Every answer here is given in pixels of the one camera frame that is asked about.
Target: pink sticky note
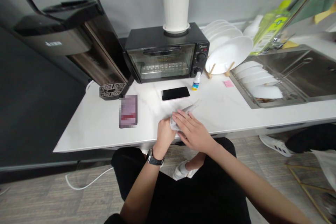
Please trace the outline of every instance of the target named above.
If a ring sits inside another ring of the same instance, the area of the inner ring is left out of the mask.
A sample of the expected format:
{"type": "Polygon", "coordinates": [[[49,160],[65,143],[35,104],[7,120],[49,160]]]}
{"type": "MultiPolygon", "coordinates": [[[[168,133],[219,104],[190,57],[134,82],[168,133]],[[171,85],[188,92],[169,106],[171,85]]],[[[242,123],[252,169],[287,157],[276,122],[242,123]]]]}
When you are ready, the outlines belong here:
{"type": "Polygon", "coordinates": [[[234,86],[230,80],[224,81],[224,84],[227,88],[231,88],[234,86]]]}

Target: smartphone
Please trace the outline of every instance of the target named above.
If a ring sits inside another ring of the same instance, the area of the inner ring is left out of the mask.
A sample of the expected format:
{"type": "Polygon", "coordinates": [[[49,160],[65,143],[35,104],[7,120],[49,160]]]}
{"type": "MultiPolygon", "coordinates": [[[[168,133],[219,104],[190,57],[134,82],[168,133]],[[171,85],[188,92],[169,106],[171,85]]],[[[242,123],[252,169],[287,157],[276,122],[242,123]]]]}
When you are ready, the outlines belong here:
{"type": "Polygon", "coordinates": [[[125,95],[119,98],[119,128],[131,128],[138,124],[138,96],[125,95]]]}
{"type": "Polygon", "coordinates": [[[187,87],[178,87],[162,91],[162,100],[173,100],[190,96],[187,87]]]}

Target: dish rack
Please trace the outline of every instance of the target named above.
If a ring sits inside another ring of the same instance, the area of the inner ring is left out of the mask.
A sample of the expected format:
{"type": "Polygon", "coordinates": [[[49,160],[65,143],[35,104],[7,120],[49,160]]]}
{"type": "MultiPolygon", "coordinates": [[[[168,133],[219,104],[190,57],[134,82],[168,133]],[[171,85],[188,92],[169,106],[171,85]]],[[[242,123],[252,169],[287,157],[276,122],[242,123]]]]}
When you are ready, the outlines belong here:
{"type": "Polygon", "coordinates": [[[272,107],[282,107],[288,105],[295,104],[303,104],[307,103],[307,99],[304,98],[303,94],[286,78],[282,78],[282,76],[278,73],[275,73],[272,69],[270,69],[263,62],[260,62],[264,65],[264,68],[268,71],[269,74],[273,75],[274,78],[280,80],[277,86],[283,94],[281,99],[260,99],[254,97],[245,85],[240,81],[240,79],[235,75],[233,71],[231,71],[231,80],[236,85],[242,96],[245,98],[247,103],[252,109],[258,108],[272,108],[272,107]]]}

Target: oven handle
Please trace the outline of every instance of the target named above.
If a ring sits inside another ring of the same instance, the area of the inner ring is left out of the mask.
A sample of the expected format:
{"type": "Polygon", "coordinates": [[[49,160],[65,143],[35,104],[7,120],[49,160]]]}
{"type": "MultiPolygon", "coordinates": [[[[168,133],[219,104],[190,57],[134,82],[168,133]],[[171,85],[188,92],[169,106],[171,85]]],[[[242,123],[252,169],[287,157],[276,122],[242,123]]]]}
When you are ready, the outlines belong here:
{"type": "Polygon", "coordinates": [[[180,51],[181,51],[181,47],[175,46],[175,47],[162,47],[162,48],[147,49],[147,50],[143,50],[142,53],[148,56],[165,56],[169,54],[178,54],[180,51]]]}

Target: white countertop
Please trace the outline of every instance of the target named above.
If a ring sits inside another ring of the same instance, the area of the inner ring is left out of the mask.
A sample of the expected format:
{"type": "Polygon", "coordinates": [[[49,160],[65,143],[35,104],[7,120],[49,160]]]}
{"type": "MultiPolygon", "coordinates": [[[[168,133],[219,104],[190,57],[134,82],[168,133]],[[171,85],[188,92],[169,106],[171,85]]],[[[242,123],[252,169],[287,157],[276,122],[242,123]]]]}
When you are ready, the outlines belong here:
{"type": "MultiPolygon", "coordinates": [[[[336,58],[336,45],[320,39],[305,38],[306,44],[336,58]]],[[[191,90],[193,78],[138,84],[134,82],[127,94],[138,95],[138,125],[119,128],[119,100],[99,98],[99,86],[93,83],[58,141],[54,152],[125,146],[153,141],[158,122],[172,111],[183,109],[202,99],[193,112],[210,133],[235,132],[254,128],[288,125],[336,118],[336,100],[306,104],[251,109],[236,87],[225,87],[230,78],[213,75],[211,80],[201,76],[200,87],[191,90]],[[190,97],[162,101],[161,91],[186,86],[190,97]]]]}

